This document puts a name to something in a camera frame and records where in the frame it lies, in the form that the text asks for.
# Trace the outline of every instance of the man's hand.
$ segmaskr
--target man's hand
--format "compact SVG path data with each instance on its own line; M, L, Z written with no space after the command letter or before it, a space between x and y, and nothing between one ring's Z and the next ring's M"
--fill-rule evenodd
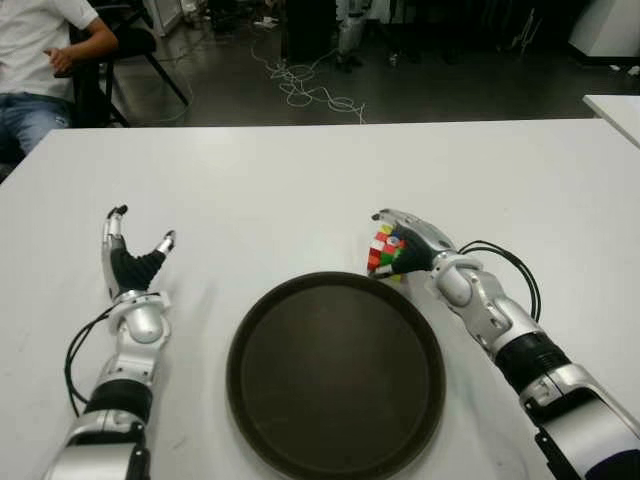
M67 73L73 66L71 56L59 48L48 48L44 51L49 55L49 63L53 66L56 73Z

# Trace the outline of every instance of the white t-shirt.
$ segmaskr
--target white t-shirt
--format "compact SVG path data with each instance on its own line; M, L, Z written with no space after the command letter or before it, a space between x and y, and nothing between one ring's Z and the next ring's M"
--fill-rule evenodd
M44 50L69 46L69 23L84 30L97 17L86 0L0 0L0 94L73 101L71 80L53 76Z

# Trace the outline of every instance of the white table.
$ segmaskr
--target white table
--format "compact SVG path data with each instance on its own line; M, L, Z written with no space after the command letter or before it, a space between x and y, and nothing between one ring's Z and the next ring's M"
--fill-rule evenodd
M599 119L50 134L0 187L5 477L39 478L70 425L63 356L108 304L101 226L122 202L132 250L178 232L155 282L174 302L150 429L155 480L280 478L228 412L229 343L280 282L363 272L369 215L386 206L458 245L482 238L518 252L552 338L640 417L639 156ZM518 274L486 260L528 305ZM407 294L441 342L447 400L428 453L396 478L551 478L515 393L423 280ZM106 326L94 330L77 361L82 391L112 345Z
M639 95L585 95L584 102L640 148Z

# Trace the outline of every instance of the jeans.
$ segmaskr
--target jeans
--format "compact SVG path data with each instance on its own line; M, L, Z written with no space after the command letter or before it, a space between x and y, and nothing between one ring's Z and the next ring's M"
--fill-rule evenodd
M30 93L0 94L0 180L50 130L71 126L70 105L64 100Z

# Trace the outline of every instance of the round tray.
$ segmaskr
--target round tray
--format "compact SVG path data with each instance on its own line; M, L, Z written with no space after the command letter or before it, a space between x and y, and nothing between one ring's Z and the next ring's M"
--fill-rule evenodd
M299 479L380 479L433 435L442 354L424 317L367 277L290 280L247 314L231 346L227 393L254 450Z

